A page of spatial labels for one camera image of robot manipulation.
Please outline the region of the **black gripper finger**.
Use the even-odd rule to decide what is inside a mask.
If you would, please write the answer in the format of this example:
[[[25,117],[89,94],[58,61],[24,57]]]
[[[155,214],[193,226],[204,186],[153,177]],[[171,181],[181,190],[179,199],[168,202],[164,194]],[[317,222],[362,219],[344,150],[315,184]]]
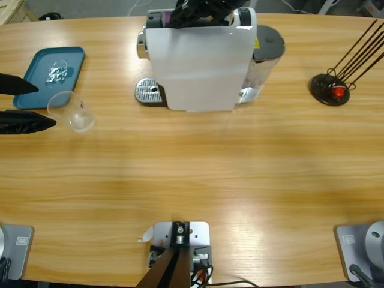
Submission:
[[[188,22],[191,14],[191,4],[189,0],[179,0],[176,2],[176,7],[171,13],[169,26],[171,28],[183,28]]]
[[[20,95],[38,92],[39,89],[18,76],[11,74],[0,74],[0,93],[5,95]]]
[[[1,134],[31,134],[54,127],[56,120],[36,112],[1,111]]]
[[[216,1],[184,1],[184,11],[186,12],[184,26],[191,26],[199,19],[213,21],[215,5]]]

